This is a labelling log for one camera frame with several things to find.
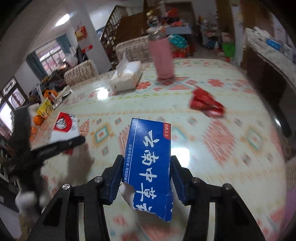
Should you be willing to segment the orange fruit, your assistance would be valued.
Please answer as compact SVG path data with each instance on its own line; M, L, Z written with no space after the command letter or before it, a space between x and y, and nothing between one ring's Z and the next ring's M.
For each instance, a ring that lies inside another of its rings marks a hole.
M40 126L44 122L44 118L40 115L36 115L33 118L33 122L36 126Z

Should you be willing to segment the white red paper bag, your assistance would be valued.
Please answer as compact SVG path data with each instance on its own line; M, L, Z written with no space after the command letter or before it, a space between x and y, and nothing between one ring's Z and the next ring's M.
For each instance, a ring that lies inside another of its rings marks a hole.
M66 141L80 135L77 117L59 112L50 135L50 143Z

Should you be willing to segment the right patterned chair back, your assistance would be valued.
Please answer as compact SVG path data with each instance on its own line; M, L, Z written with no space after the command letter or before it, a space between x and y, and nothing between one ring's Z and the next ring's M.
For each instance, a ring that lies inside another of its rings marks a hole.
M128 61L141 61L142 63L152 62L149 50L149 36L134 38L115 47L116 56L120 62L125 54Z

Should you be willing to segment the pink thermos bottle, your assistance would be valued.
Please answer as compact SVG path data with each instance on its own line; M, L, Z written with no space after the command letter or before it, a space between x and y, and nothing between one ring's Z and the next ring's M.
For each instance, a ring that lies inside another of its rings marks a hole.
M149 34L149 51L159 79L169 79L174 76L173 56L170 42L164 27L147 29Z

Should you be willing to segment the white tissue box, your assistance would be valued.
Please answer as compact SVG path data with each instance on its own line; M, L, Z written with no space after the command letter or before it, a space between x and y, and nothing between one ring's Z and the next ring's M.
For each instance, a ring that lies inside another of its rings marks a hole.
M126 53L116 66L116 71L109 80L113 92L135 89L142 74L141 61L128 61Z

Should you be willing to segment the red crumpled wrapper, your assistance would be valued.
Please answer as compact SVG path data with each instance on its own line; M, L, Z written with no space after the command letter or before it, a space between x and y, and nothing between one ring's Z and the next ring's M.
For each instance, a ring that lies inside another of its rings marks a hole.
M189 107L193 110L201 111L210 118L221 118L225 113L224 105L216 101L214 96L200 87L193 91Z

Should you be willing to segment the left patterned chair back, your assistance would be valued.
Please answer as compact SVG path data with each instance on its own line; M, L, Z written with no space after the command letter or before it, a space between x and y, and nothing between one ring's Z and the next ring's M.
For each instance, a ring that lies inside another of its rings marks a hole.
M64 80L67 85L72 86L98 75L94 62L87 60L66 71Z

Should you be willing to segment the yellow snack box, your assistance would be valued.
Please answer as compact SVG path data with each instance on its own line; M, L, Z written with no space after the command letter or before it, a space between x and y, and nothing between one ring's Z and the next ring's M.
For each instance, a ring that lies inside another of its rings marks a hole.
M46 98L38 107L36 113L44 119L47 119L53 112L53 106L48 98Z

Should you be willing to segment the wooden staircase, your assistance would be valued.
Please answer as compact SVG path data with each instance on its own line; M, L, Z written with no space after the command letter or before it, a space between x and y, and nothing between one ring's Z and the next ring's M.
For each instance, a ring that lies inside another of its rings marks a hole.
M133 8L116 5L105 26L98 33L111 65L118 63L115 48L118 44L146 34L147 24L144 13L134 14Z

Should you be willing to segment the blue herbal medicine box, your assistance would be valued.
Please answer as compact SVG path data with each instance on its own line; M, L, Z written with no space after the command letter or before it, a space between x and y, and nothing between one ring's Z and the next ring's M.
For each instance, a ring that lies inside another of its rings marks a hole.
M165 222L172 219L171 125L133 118L128 133L120 188L128 205L156 215Z

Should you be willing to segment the sideboard with patterned cloth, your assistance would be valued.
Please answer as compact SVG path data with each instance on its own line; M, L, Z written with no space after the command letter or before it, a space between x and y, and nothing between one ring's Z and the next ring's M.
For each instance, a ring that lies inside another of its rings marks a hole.
M265 98L279 100L287 87L295 93L295 63L269 43L267 31L246 28L243 33L242 67Z

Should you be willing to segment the patterned chair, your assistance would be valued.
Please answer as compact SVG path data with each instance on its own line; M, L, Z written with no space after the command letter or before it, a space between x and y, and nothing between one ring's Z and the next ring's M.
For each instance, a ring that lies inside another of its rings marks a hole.
M94 62L87 60L66 71L64 80L67 85L72 86L98 75Z
M141 61L142 63L152 62L149 50L149 36L134 38L115 47L116 56L120 62L125 54L128 61Z

